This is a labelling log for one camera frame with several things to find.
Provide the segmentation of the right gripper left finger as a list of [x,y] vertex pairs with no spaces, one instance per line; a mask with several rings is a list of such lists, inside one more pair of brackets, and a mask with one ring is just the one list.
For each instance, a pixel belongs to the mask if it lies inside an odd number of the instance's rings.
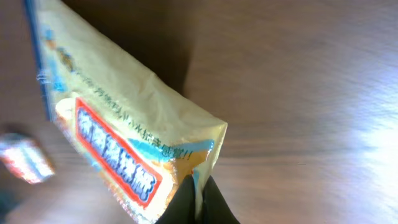
[[156,224],[194,224],[195,188],[191,175],[184,178],[173,199]]

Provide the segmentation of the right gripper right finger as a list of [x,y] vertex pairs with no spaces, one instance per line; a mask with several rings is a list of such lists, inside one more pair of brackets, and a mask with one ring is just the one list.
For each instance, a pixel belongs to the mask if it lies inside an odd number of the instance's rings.
[[212,176],[209,176],[203,189],[202,223],[240,224]]

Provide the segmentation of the beige snack bag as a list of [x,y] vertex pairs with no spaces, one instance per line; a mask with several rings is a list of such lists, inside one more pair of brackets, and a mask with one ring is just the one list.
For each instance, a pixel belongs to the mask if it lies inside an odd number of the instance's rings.
[[195,222],[228,125],[61,1],[25,2],[49,120],[137,223],[156,223],[188,175]]

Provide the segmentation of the orange tissue pack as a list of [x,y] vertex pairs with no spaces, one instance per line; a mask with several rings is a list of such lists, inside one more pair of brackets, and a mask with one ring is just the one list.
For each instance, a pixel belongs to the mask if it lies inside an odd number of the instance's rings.
[[29,184],[39,184],[55,171],[37,142],[25,135],[1,135],[1,162],[14,176]]

